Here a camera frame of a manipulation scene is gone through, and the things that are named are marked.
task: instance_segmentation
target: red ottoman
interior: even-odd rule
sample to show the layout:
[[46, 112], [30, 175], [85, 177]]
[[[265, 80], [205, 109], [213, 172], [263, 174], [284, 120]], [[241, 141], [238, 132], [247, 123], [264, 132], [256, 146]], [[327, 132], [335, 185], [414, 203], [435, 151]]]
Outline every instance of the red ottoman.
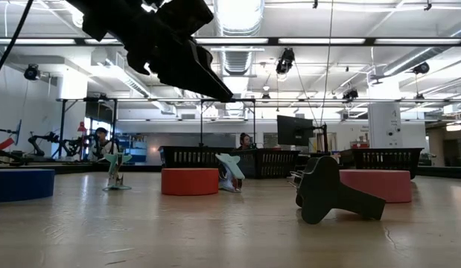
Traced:
[[218, 193], [217, 168], [164, 168], [163, 194], [193, 196]]
[[411, 202], [410, 172], [405, 170], [340, 170], [341, 182], [386, 202]]

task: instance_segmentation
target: computer monitor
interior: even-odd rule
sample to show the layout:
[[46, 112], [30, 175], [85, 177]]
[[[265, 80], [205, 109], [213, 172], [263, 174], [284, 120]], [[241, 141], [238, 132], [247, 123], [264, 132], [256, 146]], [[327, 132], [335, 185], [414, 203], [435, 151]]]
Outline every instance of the computer monitor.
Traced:
[[280, 145], [309, 146], [314, 137], [313, 120], [278, 115], [276, 123]]

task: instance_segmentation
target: blue cylindrical stool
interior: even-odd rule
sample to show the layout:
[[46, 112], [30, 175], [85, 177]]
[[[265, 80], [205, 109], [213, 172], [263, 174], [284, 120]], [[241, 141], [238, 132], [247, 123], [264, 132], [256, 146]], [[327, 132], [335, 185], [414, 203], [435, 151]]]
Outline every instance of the blue cylindrical stool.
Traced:
[[53, 187], [54, 170], [0, 170], [0, 202], [51, 197]]

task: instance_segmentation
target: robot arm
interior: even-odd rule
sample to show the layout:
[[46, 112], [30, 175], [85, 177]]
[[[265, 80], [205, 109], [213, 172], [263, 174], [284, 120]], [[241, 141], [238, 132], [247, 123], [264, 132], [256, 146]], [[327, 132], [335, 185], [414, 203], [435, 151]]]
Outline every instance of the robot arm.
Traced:
[[214, 16], [203, 0], [145, 0], [158, 8], [145, 11], [142, 0], [67, 0], [83, 13], [83, 31], [101, 41], [106, 34], [124, 44], [127, 62], [141, 74], [144, 64], [162, 83], [222, 102], [232, 92], [212, 71], [212, 55], [191, 36]]

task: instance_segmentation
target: teal object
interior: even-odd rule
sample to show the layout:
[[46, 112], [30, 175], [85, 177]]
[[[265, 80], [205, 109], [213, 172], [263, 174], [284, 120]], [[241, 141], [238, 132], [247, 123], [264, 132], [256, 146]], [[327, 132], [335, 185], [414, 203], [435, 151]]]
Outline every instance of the teal object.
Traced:
[[232, 182], [234, 179], [245, 179], [245, 175], [237, 166], [240, 161], [240, 156], [230, 156], [227, 153], [221, 153], [220, 155], [216, 154], [215, 157], [220, 160], [223, 167], [226, 169], [225, 177], [219, 179], [219, 188], [234, 193], [238, 192]]
[[119, 177], [119, 168], [123, 163], [131, 160], [131, 155], [124, 155], [123, 153], [116, 154], [106, 154], [104, 158], [109, 162], [109, 180], [108, 186], [103, 189], [103, 191], [109, 190], [130, 190], [132, 189], [129, 186], [124, 185], [124, 175]]

